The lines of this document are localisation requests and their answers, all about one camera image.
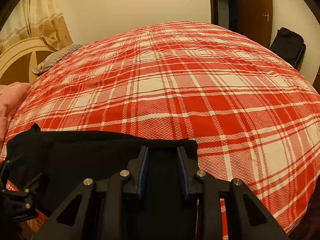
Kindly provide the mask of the grey striped pillow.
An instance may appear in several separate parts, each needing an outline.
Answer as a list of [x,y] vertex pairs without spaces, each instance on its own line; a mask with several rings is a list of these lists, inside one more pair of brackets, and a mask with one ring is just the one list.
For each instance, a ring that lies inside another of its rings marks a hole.
[[71,44],[66,46],[65,48],[62,48],[56,52],[51,53],[41,63],[39,63],[37,67],[35,67],[32,70],[32,73],[37,76],[42,75],[46,71],[50,70],[50,68],[55,66],[57,63],[59,63],[62,59],[71,55],[81,47],[82,47],[81,44]]

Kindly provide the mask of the black bag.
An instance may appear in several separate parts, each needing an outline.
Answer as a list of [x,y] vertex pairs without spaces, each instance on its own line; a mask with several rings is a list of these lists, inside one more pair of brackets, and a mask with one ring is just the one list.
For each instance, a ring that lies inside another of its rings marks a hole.
[[305,54],[306,44],[299,34],[281,27],[277,30],[274,41],[270,46],[270,51],[297,69]]

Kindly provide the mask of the cream wooden headboard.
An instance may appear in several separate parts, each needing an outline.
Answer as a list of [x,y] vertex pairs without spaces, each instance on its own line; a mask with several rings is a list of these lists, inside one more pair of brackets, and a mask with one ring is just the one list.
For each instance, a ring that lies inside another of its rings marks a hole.
[[1,54],[1,85],[15,82],[33,83],[33,69],[54,50],[39,37],[27,38],[10,46]]

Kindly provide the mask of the black pants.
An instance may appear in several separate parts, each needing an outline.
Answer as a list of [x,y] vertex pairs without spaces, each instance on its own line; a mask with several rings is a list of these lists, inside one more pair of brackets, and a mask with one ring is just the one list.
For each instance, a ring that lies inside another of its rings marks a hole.
[[197,203],[186,197],[177,151],[183,147],[197,162],[193,140],[152,140],[101,131],[43,132],[33,125],[7,142],[5,161],[26,156],[8,180],[22,191],[42,173],[33,204],[48,220],[81,182],[111,178],[138,158],[143,146],[148,154],[141,192],[127,197],[123,205],[122,239],[193,239]]

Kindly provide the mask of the brown wooden door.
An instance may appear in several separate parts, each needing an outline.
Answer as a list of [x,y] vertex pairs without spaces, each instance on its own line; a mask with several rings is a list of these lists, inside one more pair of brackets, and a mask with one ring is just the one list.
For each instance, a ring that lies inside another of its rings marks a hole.
[[237,0],[238,33],[268,48],[272,33],[272,0]]

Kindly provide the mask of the beige floral curtain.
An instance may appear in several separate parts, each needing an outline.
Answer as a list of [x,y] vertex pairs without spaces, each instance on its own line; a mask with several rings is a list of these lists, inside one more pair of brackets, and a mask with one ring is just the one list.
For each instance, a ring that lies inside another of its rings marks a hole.
[[20,0],[1,29],[1,53],[31,37],[54,50],[73,43],[58,0]]

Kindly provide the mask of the pink folded quilt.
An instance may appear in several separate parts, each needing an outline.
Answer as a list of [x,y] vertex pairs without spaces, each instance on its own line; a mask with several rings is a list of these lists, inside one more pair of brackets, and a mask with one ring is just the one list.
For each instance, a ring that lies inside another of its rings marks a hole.
[[27,96],[30,88],[31,84],[26,82],[1,85],[1,150],[11,119]]

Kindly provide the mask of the red plaid bed sheet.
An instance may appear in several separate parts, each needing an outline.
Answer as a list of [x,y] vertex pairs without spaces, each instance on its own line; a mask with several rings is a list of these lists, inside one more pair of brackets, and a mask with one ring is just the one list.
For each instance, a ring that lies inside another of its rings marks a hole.
[[34,82],[5,139],[32,124],[194,139],[200,167],[242,178],[287,233],[319,176],[319,94],[267,48],[206,23],[161,23],[81,47]]

